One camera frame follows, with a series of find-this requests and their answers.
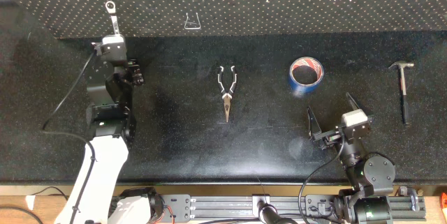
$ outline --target red object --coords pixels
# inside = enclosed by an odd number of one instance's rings
[[[442,193],[441,208],[443,208],[443,209],[447,208],[447,194],[446,193]]]

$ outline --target orange object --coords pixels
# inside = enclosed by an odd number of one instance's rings
[[[442,208],[442,213],[444,214],[444,218],[447,221],[447,194],[446,193],[442,193],[441,208]]]

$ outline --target black tabletop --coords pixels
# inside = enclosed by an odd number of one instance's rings
[[[51,45],[43,44],[51,40]],[[0,181],[73,183],[84,145],[69,137],[39,133],[45,118],[67,92],[90,42],[36,36],[13,43],[1,73]],[[335,156],[309,141],[311,105],[323,130],[351,111],[345,93],[374,112],[368,151],[396,163],[397,183],[447,182],[446,32],[325,33],[283,36],[127,38],[129,58],[142,66],[146,81],[133,93],[137,133],[119,183],[302,183]],[[323,81],[311,94],[293,96],[287,81],[299,57],[318,59]],[[412,125],[402,125],[398,60],[405,70]],[[229,87],[230,66],[237,90],[225,122],[217,68]],[[87,136],[89,97],[81,81],[50,130]],[[321,170],[318,184],[347,184],[339,163]]]

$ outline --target hammer head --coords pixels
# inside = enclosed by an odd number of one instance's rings
[[[397,66],[399,68],[413,67],[414,63],[407,63],[406,61],[397,61],[397,62],[391,64],[391,66],[389,68],[391,68],[393,66]]]

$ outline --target tape roll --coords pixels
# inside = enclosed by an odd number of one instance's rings
[[[314,83],[301,84],[295,79],[295,77],[293,76],[293,70],[302,66],[308,66],[315,71],[316,81]],[[320,64],[318,60],[311,57],[301,57],[299,59],[296,59],[291,65],[291,69],[289,70],[288,73],[288,82],[291,84],[294,94],[301,95],[315,90],[315,88],[317,88],[317,86],[323,79],[323,76],[324,76],[323,66]]]

